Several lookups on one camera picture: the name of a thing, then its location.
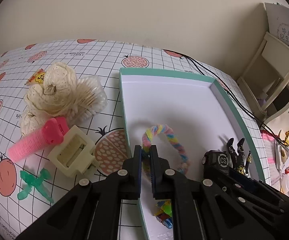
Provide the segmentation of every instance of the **multicolored braided ring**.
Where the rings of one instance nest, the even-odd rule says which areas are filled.
[[[189,168],[189,159],[186,154],[184,147],[179,143],[178,139],[175,137],[173,130],[167,126],[158,124],[146,130],[142,136],[142,150],[147,156],[149,156],[149,149],[154,136],[159,133],[164,133],[169,141],[169,143],[178,151],[181,157],[181,163],[178,166],[178,171],[182,174],[186,174]]]

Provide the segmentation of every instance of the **circular logo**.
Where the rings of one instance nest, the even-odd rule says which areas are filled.
[[[224,153],[219,154],[218,163],[221,167],[226,168],[228,166],[228,157]]]
[[[206,161],[207,161],[207,158],[206,158],[206,156],[204,156],[203,160],[202,160],[203,165],[205,165]]]

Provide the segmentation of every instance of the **silver screw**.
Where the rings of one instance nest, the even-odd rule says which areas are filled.
[[[120,176],[126,176],[127,174],[128,174],[127,170],[119,170],[118,171],[118,175],[120,175]]]
[[[81,179],[79,180],[79,185],[84,187],[87,186],[89,184],[89,180],[88,179]]]
[[[204,179],[203,180],[203,185],[207,186],[207,187],[211,187],[213,184],[212,180],[210,179]]]
[[[174,171],[173,169],[167,169],[167,170],[165,171],[165,173],[166,173],[168,176],[172,176],[172,175],[175,174],[175,171]]]
[[[244,198],[242,198],[242,197],[238,197],[238,200],[239,200],[240,202],[242,202],[242,203],[246,203],[246,200],[245,200]]]

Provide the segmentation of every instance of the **beige wall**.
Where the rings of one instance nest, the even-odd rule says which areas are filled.
[[[175,50],[237,77],[267,30],[262,2],[285,0],[4,0],[0,54],[92,38]]]

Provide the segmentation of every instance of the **beige plastic holder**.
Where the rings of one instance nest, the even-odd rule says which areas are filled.
[[[78,172],[89,177],[99,167],[92,155],[94,147],[94,142],[74,125],[65,134],[63,142],[52,149],[48,159],[67,177],[74,177]]]

